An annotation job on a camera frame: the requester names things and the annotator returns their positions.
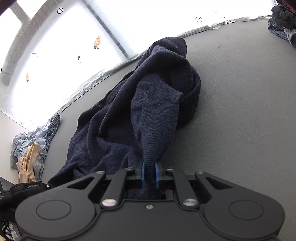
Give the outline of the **beige cloth garment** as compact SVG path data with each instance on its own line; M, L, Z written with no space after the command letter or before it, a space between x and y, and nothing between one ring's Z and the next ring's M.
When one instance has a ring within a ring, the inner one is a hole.
M39 153L40 144L33 143L27 148L26 155L18 159L16 163L18 168L18 183L36 182L33 166Z

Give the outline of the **printed white plastic window sheet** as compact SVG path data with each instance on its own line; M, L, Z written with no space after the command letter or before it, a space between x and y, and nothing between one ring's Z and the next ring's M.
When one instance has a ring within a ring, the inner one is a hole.
M275 1L16 1L1 14L1 111L44 122L158 39L271 14Z

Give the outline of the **light blue shirt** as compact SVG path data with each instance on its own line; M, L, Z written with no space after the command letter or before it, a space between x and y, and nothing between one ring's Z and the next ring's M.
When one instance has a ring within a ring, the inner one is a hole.
M16 163L21 157L25 157L29 152L27 149L34 143L39 144L39 154L34 164L34 175L37 181L41 180L45 160L49 150L48 126L40 126L35 131L17 134L13 138L13 147L10 156L10 167L17 170Z

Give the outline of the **black garment on pile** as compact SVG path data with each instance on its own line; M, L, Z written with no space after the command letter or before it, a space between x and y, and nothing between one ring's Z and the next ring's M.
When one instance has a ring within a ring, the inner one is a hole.
M272 20L277 25L290 30L295 29L295 0L276 1L272 11Z

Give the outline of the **navy blue knit sweater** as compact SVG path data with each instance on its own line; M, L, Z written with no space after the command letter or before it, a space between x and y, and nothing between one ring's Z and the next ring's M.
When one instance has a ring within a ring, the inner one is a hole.
M66 163L49 183L60 186L96 171L112 175L143 164L143 186L128 197L161 198L156 163L176 130L193 117L201 90L201 79L186 55L183 38L154 42L135 70L81 114Z

